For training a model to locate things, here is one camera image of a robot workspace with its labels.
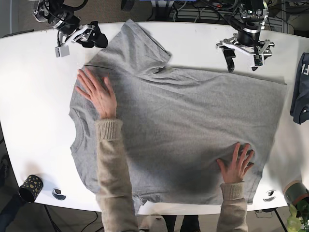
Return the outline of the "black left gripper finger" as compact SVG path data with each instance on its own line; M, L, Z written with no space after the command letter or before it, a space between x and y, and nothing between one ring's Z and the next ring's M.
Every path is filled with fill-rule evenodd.
M251 67L252 71L256 71L260 66L263 65L263 56L260 54L253 55L254 65Z
M224 47L223 54L224 54L226 64L227 64L227 70L229 73L232 73L235 68L234 61L233 61L233 58L236 57L235 49Z

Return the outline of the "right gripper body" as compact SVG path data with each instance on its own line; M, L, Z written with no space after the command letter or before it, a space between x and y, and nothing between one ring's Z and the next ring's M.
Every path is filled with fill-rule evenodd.
M61 45L61 35L66 39L81 29L81 20L74 12L81 10L88 1L84 0L79 6L68 6L63 0L35 0L32 14L38 22L47 22L58 30L57 44Z

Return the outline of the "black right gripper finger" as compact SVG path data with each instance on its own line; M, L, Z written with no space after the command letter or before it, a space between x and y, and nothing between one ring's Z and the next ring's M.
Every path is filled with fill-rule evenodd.
M56 57L65 57L70 54L68 46L58 46L55 48Z
M98 21L92 21L87 24L88 28L82 34L81 45L85 48L106 48L108 45L108 39L103 34L98 25Z

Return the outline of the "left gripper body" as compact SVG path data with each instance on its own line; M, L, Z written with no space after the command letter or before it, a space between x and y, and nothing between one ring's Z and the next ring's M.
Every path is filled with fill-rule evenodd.
M239 13L240 19L233 14L224 15L223 19L237 31L232 38L223 39L217 43L216 48L239 50L255 60L265 60L272 56L271 48L274 43L270 40L260 40L261 30L265 28L268 19L268 6L264 0L237 0L235 12Z

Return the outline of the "left beige sweater forearm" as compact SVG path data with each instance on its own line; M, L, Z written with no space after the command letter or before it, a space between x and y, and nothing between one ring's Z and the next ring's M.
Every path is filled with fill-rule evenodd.
M122 124L119 119L100 119L95 122L100 187L97 201L106 232L139 230L122 138Z

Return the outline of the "right beige sweater forearm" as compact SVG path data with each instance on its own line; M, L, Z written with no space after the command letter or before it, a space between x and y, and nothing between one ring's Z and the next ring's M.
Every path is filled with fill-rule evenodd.
M223 203L217 232L247 232L247 202L243 193L244 182L221 184Z

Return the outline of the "person's left hand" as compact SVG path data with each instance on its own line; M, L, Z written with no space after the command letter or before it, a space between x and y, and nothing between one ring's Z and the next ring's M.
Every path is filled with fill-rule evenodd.
M109 80L109 74L102 78L104 86L88 68L78 70L77 80L84 90L79 86L76 86L75 89L93 104L100 119L116 118L117 100Z

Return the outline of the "person's right hand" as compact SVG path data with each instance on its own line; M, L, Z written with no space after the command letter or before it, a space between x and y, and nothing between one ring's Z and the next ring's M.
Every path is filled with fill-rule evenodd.
M236 143L232 161L227 166L221 159L217 160L225 184L242 182L246 173L254 166L251 162L254 151L251 150L250 144L245 144L240 155L239 152L240 143Z

